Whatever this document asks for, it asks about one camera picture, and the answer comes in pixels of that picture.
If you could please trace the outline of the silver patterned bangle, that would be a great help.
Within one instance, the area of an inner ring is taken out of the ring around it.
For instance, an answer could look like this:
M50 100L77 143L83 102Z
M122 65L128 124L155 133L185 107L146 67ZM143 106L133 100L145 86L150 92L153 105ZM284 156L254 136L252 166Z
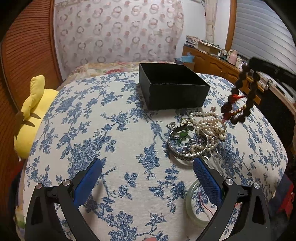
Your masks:
M175 134L180 131L188 131L187 138L180 145L175 142ZM192 161L206 154L209 147L209 140L205 133L198 134L191 125L180 125L173 128L168 137L168 149L178 159Z

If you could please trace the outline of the green stone brooch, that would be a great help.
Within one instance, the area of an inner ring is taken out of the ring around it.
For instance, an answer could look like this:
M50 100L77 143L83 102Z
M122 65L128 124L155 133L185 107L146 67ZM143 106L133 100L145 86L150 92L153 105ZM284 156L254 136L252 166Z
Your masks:
M177 145L180 145L188 136L188 131L180 131L175 134L175 142Z

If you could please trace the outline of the black jewelry box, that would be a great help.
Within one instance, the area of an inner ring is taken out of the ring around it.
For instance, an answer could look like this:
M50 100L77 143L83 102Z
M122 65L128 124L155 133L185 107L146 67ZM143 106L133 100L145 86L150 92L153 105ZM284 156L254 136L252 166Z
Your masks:
M139 63L139 84L149 110L200 108L210 89L182 64Z

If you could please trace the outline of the wooden dresser cabinet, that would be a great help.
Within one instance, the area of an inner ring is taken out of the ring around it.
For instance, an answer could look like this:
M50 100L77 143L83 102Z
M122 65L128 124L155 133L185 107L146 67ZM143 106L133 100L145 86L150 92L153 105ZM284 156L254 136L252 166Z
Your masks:
M234 65L206 52L184 45L182 54L187 55L188 53L194 56L194 72L220 76L232 84L236 82L240 71ZM293 103L276 87L274 80L263 74L260 74L254 101L261 111L269 112L267 107L263 106L267 104L276 110L287 110L288 113L295 115Z

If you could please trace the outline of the pink bottle on dresser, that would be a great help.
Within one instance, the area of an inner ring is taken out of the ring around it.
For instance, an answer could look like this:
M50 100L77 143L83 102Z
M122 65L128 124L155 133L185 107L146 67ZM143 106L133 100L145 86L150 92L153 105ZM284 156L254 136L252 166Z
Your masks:
M232 65L236 65L237 61L237 51L236 50L229 50L228 51L228 62Z

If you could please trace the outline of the grey window blind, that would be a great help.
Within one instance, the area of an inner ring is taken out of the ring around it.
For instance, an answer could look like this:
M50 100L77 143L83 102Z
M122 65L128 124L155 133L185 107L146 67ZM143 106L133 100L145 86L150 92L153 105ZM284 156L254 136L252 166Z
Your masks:
M264 1L237 1L232 48L247 58L258 57L291 68L295 44L280 17Z

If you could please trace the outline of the teal tissue box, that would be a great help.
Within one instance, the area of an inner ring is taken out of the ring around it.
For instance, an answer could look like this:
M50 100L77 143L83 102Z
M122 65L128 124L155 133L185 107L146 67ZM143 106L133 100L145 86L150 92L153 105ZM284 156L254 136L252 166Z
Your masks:
M179 61L182 63L193 63L195 56L188 52L186 55L183 55L179 58Z

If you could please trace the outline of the pale green jade bangle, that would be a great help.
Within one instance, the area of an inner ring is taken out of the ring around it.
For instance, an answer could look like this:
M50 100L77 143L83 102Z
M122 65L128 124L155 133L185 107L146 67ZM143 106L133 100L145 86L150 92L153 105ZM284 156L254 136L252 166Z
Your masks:
M198 228L205 228L214 216L217 205L210 201L200 181L196 180L187 192L185 208L191 222Z

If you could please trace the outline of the beige side curtain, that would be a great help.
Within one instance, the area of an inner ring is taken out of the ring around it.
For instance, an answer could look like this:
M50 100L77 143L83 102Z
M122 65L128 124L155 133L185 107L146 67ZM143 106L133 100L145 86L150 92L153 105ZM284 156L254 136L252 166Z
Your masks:
M205 0L206 41L214 43L217 0Z

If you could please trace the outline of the yellow Pikachu plush toy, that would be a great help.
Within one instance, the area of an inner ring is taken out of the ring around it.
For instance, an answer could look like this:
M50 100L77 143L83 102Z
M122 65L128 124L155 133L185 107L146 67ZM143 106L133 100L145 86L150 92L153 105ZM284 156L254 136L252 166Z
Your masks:
M57 90L45 88L43 75L30 80L30 95L16 114L14 150L19 160L29 157L39 126L57 94Z

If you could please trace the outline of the floral quilt bedspread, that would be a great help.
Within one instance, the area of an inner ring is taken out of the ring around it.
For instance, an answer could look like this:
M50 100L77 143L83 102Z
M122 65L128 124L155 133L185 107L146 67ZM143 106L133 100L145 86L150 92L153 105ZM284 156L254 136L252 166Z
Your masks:
M66 78L65 82L73 82L81 78L89 78L119 72L138 71L140 63L174 64L174 62L171 61L87 63L75 68Z

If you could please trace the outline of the circle patterned sheer curtain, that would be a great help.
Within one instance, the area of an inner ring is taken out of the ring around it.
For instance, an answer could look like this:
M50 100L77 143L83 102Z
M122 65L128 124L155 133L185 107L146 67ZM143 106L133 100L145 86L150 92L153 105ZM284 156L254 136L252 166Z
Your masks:
M66 73L89 63L173 61L180 1L57 1L55 36Z

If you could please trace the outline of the brown louvered wooden wardrobe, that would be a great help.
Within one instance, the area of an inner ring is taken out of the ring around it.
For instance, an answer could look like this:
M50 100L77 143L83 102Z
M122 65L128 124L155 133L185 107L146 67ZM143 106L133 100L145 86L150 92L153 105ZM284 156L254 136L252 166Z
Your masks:
M1 180L17 166L15 115L29 96L30 79L44 75L45 87L62 83L53 34L54 1L30 1L1 41Z

